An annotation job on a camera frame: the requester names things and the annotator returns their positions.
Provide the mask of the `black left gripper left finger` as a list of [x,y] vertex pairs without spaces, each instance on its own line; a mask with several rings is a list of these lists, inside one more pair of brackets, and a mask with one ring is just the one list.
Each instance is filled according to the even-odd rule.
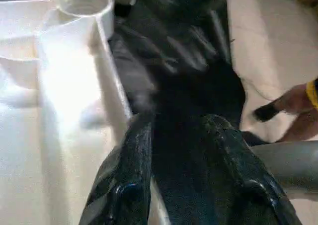
[[139,113],[100,166],[81,225],[146,225],[151,201],[153,113]]

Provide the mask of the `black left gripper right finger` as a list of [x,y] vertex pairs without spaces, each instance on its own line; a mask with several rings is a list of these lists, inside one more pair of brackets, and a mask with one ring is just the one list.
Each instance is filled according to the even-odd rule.
[[227,120],[200,117],[200,146],[206,153],[221,225],[298,224],[282,187]]

